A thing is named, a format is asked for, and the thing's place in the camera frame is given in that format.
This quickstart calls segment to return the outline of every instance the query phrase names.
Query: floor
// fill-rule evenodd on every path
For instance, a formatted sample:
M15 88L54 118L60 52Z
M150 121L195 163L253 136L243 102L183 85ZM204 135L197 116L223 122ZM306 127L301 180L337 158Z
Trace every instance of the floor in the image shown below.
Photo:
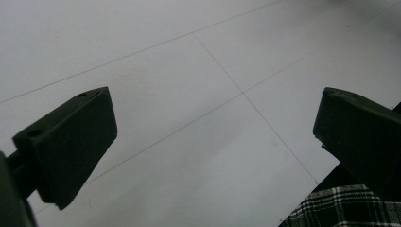
M2 1L0 149L108 86L118 138L65 210L29 198L39 226L277 226L338 163L323 88L401 101L400 3Z

